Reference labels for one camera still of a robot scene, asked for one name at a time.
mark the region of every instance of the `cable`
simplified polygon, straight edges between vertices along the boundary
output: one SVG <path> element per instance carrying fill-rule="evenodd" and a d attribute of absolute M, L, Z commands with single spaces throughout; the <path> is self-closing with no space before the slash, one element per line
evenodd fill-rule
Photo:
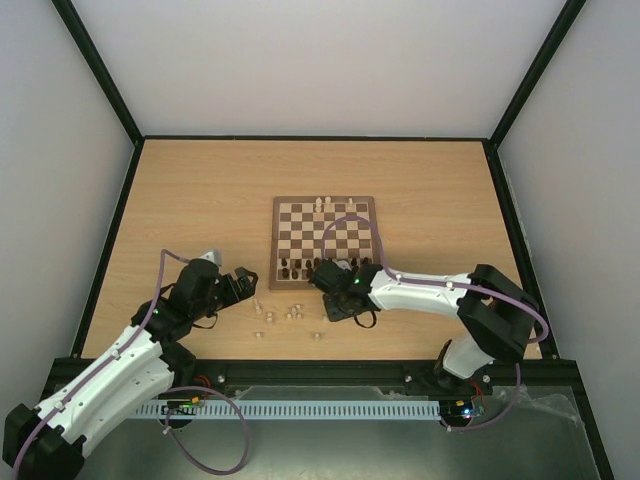
<path fill-rule="evenodd" d="M 513 397 L 511 397 L 511 401 L 507 404 L 504 410 L 502 410 L 498 415 L 496 415 L 491 420 L 481 423 L 480 425 L 469 425 L 466 427 L 452 427 L 447 424 L 444 418 L 441 418 L 440 423 L 442 423 L 442 425 L 447 427 L 447 432 L 467 432 L 470 430 L 479 430 L 481 428 L 494 425 L 495 423 L 503 419 L 507 415 L 507 413 L 511 411 L 513 406 L 516 404 L 516 401 L 518 400 L 518 396 L 520 395 L 520 383 L 522 382 L 522 377 L 520 375 L 520 364 L 516 363 L 515 367 L 516 367 L 516 388 L 513 392 Z"/>
<path fill-rule="evenodd" d="M 210 473 L 211 475 L 232 475 L 234 473 L 239 472 L 245 466 L 245 463 L 249 456 L 249 447 L 251 445 L 251 432 L 249 430 L 249 423 L 247 422 L 247 419 L 244 418 L 244 415 L 242 415 L 242 411 L 240 410 L 240 408 L 235 403 L 233 403 L 231 399 L 227 398 L 222 393 L 217 392 L 211 388 L 198 387 L 198 386 L 175 387 L 175 388 L 170 388 L 165 393 L 183 392 L 183 391 L 190 391 L 190 390 L 199 390 L 201 392 L 215 395 L 216 397 L 227 402 L 229 406 L 236 412 L 236 414 L 238 415 L 238 418 L 240 419 L 240 422 L 242 423 L 242 429 L 244 431 L 244 452 L 242 453 L 242 458 L 240 458 L 240 461 L 235 467 L 229 470 L 216 470 L 214 468 L 207 467 L 203 463 L 200 463 L 187 451 L 184 445 L 180 443 L 180 440 L 178 440 L 178 437 L 175 436 L 175 434 L 173 433 L 173 430 L 169 426 L 169 419 L 171 418 L 171 415 L 173 415 L 176 409 L 169 410 L 166 418 L 164 419 L 165 434 L 169 434 L 171 439 L 175 442 L 175 444 L 178 446 L 178 448 L 180 449 L 182 454 L 187 458 L 187 460 L 189 460 L 193 465 L 198 467 L 203 472 Z"/>
<path fill-rule="evenodd" d="M 468 284 L 468 283 L 447 282 L 447 281 L 444 281 L 444 280 L 426 280 L 426 279 L 418 279 L 418 278 L 405 278 L 405 277 L 402 277 L 402 274 L 400 272 L 392 271 L 389 268 L 389 266 L 387 264 L 387 261 L 386 261 L 386 258 L 385 258 L 385 255 L 384 255 L 384 247 L 382 246 L 382 239 L 380 238 L 380 232 L 378 232 L 378 229 L 369 220 L 367 220 L 366 218 L 361 217 L 359 215 L 346 215 L 344 217 L 338 218 L 334 222 L 331 222 L 329 224 L 329 226 L 327 226 L 327 228 L 324 229 L 324 233 L 322 234 L 322 244 L 321 244 L 321 247 L 320 247 L 321 248 L 322 258 L 326 258 L 326 256 L 325 256 L 325 243 L 327 241 L 327 235 L 329 234 L 329 230 L 331 230 L 333 227 L 335 227 L 338 223 L 346 222 L 346 221 L 349 221 L 349 220 L 350 221 L 358 220 L 360 222 L 365 222 L 369 226 L 369 229 L 371 230 L 371 232 L 375 236 L 376 242 L 378 242 L 378 248 L 380 250 L 380 264 L 382 265 L 382 268 L 384 269 L 384 271 L 385 271 L 385 273 L 387 275 L 389 275 L 391 278 L 396 278 L 399 283 L 405 283 L 405 284 L 411 284 L 411 285 L 427 285 L 427 286 L 432 286 L 432 287 L 462 288 L 462 289 L 465 289 L 465 290 L 471 290 L 471 291 L 474 291 L 474 292 L 481 293 L 483 295 L 488 295 L 490 297 L 497 298 L 498 300 L 502 300 L 503 302 L 510 303 L 514 307 L 517 307 L 520 310 L 522 310 L 523 312 L 528 313 L 529 315 L 531 315 L 540 324 L 540 326 L 542 327 L 542 333 L 540 335 L 538 335 L 537 337 L 535 337 L 535 338 L 530 338 L 527 341 L 527 343 L 539 343 L 539 342 L 543 341 L 545 338 L 547 338 L 547 336 L 549 335 L 549 324 L 545 321 L 545 319 L 542 317 L 542 315 L 540 315 L 538 312 L 536 312 L 529 305 L 527 305 L 525 303 L 522 303 L 522 302 L 516 300 L 515 298 L 511 298 L 508 295 L 505 295 L 504 293 L 496 292 L 495 290 L 491 290 L 489 288 L 485 288 L 485 287 L 482 287 L 480 285 L 471 285 L 471 284 Z"/>
<path fill-rule="evenodd" d="M 166 255 L 178 260 L 179 262 L 189 263 L 188 259 L 181 257 L 179 255 L 176 255 L 175 253 L 172 253 L 169 250 L 162 249 L 162 251 L 160 252 L 160 267 L 158 269 L 158 280 L 156 281 L 156 288 L 153 293 L 153 298 L 151 299 L 151 304 L 149 305 L 149 310 L 147 310 L 147 313 L 144 316 L 142 323 L 140 323 L 140 325 L 138 326 L 138 329 L 133 333 L 133 335 L 131 335 L 129 340 L 127 340 L 120 348 L 117 349 L 118 355 L 122 355 L 122 353 L 127 348 L 129 348 L 129 346 L 131 346 L 131 344 L 136 340 L 136 338 L 140 336 L 140 334 L 144 330 L 144 327 L 147 326 L 147 323 L 149 323 L 149 320 L 151 319 L 151 315 L 153 314 L 153 311 L 156 308 L 156 304 L 158 303 L 158 298 L 160 297 L 160 290 L 162 289 L 162 277 L 164 276 L 164 263 L 165 263 Z M 97 367 L 91 370 L 86 377 L 80 380 L 78 384 L 75 387 L 73 387 L 69 391 L 69 393 L 67 393 L 63 397 L 63 399 L 60 402 L 62 406 L 64 407 L 64 405 L 69 403 L 73 399 L 74 395 L 78 393 L 82 387 L 84 387 L 87 383 L 89 383 L 98 373 L 104 370 L 104 368 L 115 359 L 116 357 L 111 355 L 109 356 L 109 358 L 105 359 L 101 364 L 99 364 Z M 53 419 L 53 417 L 55 417 L 60 412 L 61 410 L 54 407 L 47 415 L 45 415 L 42 418 L 40 423 L 38 423 L 38 425 L 36 425 L 36 427 L 29 434 L 25 442 L 22 444 L 22 448 L 20 448 L 20 451 L 18 452 L 18 455 L 16 456 L 16 460 L 13 464 L 13 471 L 11 473 L 12 480 L 18 480 L 20 465 L 22 464 L 22 461 L 24 460 L 24 456 L 27 453 L 27 450 L 29 449 L 33 441 L 35 440 L 35 438 L 38 436 L 38 434 L 44 428 L 44 426 L 47 423 L 49 423 L 49 421 L 51 421 L 51 419 Z"/>

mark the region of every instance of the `perforated metal strip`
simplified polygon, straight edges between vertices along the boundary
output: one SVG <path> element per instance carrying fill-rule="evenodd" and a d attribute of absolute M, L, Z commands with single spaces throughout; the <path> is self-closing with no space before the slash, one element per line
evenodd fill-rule
<path fill-rule="evenodd" d="M 248 420 L 440 420 L 438 402 L 430 401 L 260 401 L 235 402 Z M 164 418 L 166 401 L 147 402 L 129 418 Z M 222 400 L 209 400 L 203 407 L 183 408 L 171 418 L 234 420 L 234 410 Z"/>

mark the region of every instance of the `white wall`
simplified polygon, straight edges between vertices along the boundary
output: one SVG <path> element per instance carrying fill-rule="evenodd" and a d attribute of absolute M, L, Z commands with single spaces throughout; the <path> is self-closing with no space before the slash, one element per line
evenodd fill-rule
<path fill-rule="evenodd" d="M 1 435 L 69 354 L 132 146 L 51 2 L 2 2 L 0 45 Z"/>
<path fill-rule="evenodd" d="M 145 134 L 491 135 L 564 0 L 76 0 Z"/>
<path fill-rule="evenodd" d="M 616 478 L 638 478 L 640 2 L 587 2 L 505 144 L 561 354 Z"/>

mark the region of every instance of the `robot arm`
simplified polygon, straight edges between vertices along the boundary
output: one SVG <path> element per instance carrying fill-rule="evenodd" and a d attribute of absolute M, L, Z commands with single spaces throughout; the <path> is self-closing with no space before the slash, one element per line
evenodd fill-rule
<path fill-rule="evenodd" d="M 140 307 L 131 325 L 71 383 L 33 410 L 21 404 L 7 416 L 2 457 L 13 466 L 27 436 L 54 408 L 60 410 L 27 450 L 21 479 L 75 478 L 84 459 L 132 411 L 172 385 L 187 385 L 193 378 L 195 357 L 178 340 L 189 334 L 197 320 L 217 315 L 255 293 L 255 273 L 238 268 L 234 279 L 219 273 L 219 263 L 217 251 L 191 260 L 169 298 L 158 299 L 143 331 L 136 333 L 151 302 Z M 133 343 L 120 351 L 132 337 Z M 111 356 L 115 360 L 63 405 L 67 393 Z"/>
<path fill-rule="evenodd" d="M 353 271 L 346 262 L 324 260 L 310 282 L 324 292 L 325 309 L 334 322 L 397 308 L 460 319 L 467 334 L 443 347 L 435 372 L 441 385 L 468 379 L 494 359 L 518 363 L 533 328 L 534 319 L 522 310 L 464 285 L 487 287 L 538 308 L 530 295 L 489 265 L 478 265 L 470 274 L 390 276 L 382 265 L 366 264 Z"/>

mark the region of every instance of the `chessboard border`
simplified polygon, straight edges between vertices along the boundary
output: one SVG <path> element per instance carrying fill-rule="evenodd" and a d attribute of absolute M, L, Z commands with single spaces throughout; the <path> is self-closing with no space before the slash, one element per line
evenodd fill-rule
<path fill-rule="evenodd" d="M 353 199 L 354 205 L 356 203 L 366 203 L 369 208 L 369 222 L 372 225 L 375 225 L 376 229 L 378 229 L 378 218 L 376 216 L 376 202 L 375 198 L 371 195 L 280 195 L 277 197 L 273 197 L 273 210 L 272 210 L 272 220 L 271 220 L 271 255 L 269 257 L 269 290 L 271 291 L 291 291 L 291 290 L 313 290 L 315 287 L 308 282 L 287 282 L 279 283 L 278 281 L 278 269 L 276 268 L 275 262 L 273 261 L 274 257 L 278 255 L 278 224 L 280 223 L 280 205 L 283 203 L 309 203 L 307 202 L 308 198 L 326 198 L 330 197 L 331 199 L 337 198 L 342 199 L 346 198 L 347 201 L 349 198 Z M 333 202 L 332 203 L 346 203 L 342 201 Z M 373 263 L 378 263 L 380 261 L 380 245 L 373 234 L 373 230 L 371 231 L 371 251 L 372 251 L 372 261 Z"/>

